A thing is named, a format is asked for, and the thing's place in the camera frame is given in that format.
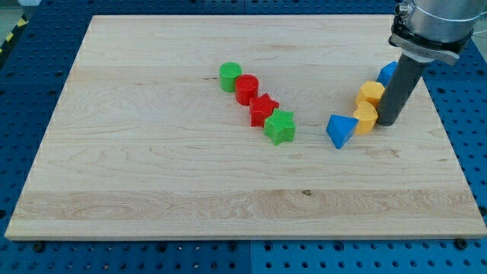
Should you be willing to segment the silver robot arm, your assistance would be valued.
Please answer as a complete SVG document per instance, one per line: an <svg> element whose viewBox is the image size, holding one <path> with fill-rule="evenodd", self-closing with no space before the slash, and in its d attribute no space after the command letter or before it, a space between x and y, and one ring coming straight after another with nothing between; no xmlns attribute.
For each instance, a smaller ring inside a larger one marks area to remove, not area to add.
<svg viewBox="0 0 487 274"><path fill-rule="evenodd" d="M486 0L403 0L396 4L389 43L417 62L455 65L486 13Z"/></svg>

